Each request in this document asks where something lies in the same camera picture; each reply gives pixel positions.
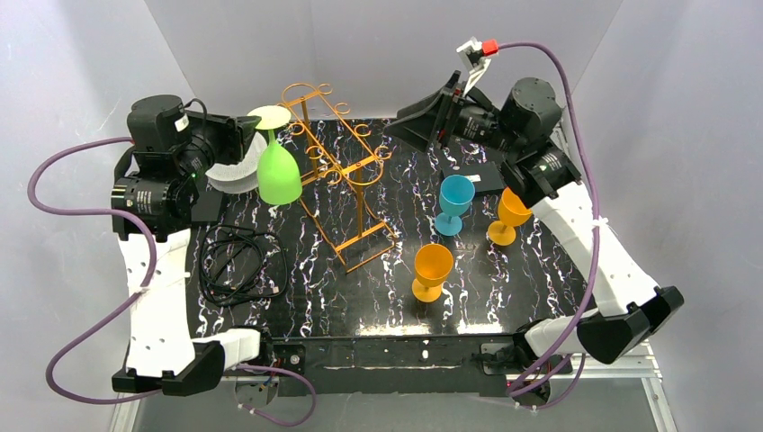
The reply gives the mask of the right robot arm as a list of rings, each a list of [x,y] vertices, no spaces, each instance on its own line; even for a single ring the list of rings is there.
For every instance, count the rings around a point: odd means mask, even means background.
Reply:
[[[497,150],[505,185],[564,248],[592,289],[596,307],[579,319],[537,320],[514,335],[532,358],[585,353],[612,364],[655,334],[684,305],[675,286],[661,286],[630,257],[593,213],[592,198],[567,154],[552,141],[561,120],[552,86],[519,79],[501,107],[457,75],[433,94],[400,109],[387,133],[413,149],[444,147],[451,138]]]

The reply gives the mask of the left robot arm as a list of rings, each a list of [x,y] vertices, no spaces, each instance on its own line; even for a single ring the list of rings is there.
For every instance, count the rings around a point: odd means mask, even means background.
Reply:
[[[259,121],[194,112],[173,94],[131,106],[126,124],[138,168],[118,175],[111,191],[112,227],[131,298],[130,342],[112,376],[116,392],[206,392],[226,371],[259,356],[261,334],[253,328],[192,337],[185,305],[198,180],[217,164],[241,162]]]

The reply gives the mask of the blue wine glass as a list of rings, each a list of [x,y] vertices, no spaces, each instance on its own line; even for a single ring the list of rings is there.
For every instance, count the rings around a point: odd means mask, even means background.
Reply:
[[[440,185],[439,206],[435,229],[443,236],[456,236],[463,227],[461,216],[466,213],[475,195],[475,186],[464,175],[449,175]]]

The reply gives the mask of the orange wine glass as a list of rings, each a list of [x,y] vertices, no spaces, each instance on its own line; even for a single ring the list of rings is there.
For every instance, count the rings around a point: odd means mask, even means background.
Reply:
[[[502,247],[516,240],[516,228],[527,222],[533,215],[509,187],[505,188],[500,196],[497,212],[498,219],[489,225],[487,234],[490,241]]]
[[[447,247],[436,243],[424,245],[414,261],[415,279],[411,289],[415,298],[426,303],[439,299],[453,265],[453,254]]]

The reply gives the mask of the green wine glass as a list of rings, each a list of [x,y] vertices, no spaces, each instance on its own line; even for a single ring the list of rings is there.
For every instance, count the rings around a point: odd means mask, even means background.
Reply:
[[[264,203],[285,205],[301,197],[301,173],[294,156],[276,138],[275,131],[290,123],[292,113],[280,105],[264,105],[250,111],[248,116],[260,118],[258,131],[267,134],[267,147],[257,167],[259,194]]]

